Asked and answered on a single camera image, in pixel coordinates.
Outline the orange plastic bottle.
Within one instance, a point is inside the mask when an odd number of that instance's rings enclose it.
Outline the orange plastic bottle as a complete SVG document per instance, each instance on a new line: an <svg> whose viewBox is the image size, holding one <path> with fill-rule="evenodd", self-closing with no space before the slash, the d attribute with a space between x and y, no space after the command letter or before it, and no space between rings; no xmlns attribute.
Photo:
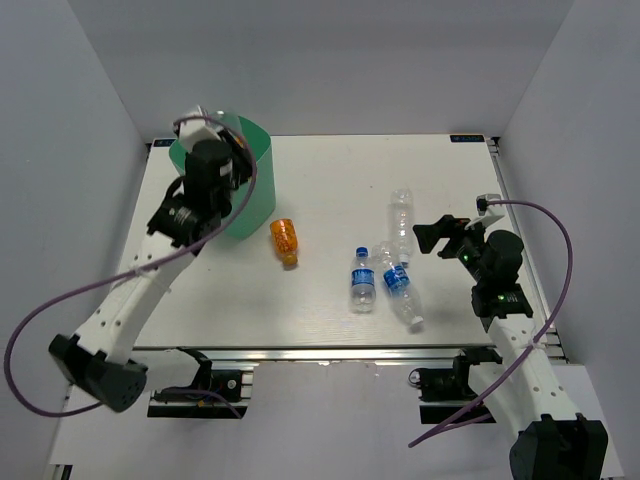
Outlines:
<svg viewBox="0 0 640 480"><path fill-rule="evenodd" d="M271 239L276 256L284 267L298 264L298 238L293 221L288 218L274 220L270 224Z"/></svg>

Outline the blue cap water bottle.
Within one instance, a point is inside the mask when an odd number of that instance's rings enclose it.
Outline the blue cap water bottle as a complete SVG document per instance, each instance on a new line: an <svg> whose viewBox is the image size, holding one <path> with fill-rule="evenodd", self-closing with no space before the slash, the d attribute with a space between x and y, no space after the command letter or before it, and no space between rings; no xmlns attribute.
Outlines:
<svg viewBox="0 0 640 480"><path fill-rule="evenodd" d="M357 247L350 269L350 301L357 313L371 313L376 301L375 274L368 249Z"/></svg>

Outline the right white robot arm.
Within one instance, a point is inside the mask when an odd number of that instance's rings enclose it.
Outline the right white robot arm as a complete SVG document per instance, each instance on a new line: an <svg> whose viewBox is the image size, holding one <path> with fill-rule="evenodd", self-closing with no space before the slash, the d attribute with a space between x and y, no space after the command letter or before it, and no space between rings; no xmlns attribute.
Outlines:
<svg viewBox="0 0 640 480"><path fill-rule="evenodd" d="M458 260L475 281L473 311L494 346L457 357L451 384L463 398L480 398L512 437L512 477L600 478L608 434L571 400L535 338L533 310L518 282L522 240L506 230L487 232L480 219L452 215L413 232L424 254L444 240L439 257Z"/></svg>

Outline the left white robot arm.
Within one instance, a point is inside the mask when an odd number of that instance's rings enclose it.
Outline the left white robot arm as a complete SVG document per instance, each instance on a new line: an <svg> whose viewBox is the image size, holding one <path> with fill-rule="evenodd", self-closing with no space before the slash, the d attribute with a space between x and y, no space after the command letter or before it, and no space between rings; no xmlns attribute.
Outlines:
<svg viewBox="0 0 640 480"><path fill-rule="evenodd" d="M237 132L214 123L197 130L196 122L188 119L177 129L186 151L184 173L149 220L130 274L72 335L57 335L49 345L64 376L114 412L125 411L147 391L191 399L217 394L211 362L195 349L133 355L141 330L171 284L225 229L223 221L237 216L233 192L256 176L256 162Z"/></svg>

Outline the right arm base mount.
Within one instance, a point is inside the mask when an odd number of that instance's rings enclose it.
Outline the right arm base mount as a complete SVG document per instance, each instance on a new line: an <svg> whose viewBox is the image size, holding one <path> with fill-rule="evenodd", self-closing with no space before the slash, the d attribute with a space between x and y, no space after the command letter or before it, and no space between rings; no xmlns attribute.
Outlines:
<svg viewBox="0 0 640 480"><path fill-rule="evenodd" d="M468 384L469 372L471 366L481 363L501 365L503 360L492 348L469 347L463 348L449 367L421 367L409 373L409 384L420 392L423 425L440 423L476 397Z"/></svg>

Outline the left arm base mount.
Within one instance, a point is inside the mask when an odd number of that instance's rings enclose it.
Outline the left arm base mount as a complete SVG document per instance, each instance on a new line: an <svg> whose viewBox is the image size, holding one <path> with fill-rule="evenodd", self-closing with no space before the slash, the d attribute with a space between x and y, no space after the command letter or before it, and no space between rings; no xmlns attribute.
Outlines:
<svg viewBox="0 0 640 480"><path fill-rule="evenodd" d="M168 419L233 419L246 414L250 394L248 371L220 369L204 353L191 348L178 348L198 365L188 385L168 386L153 391L147 409L149 418Z"/></svg>

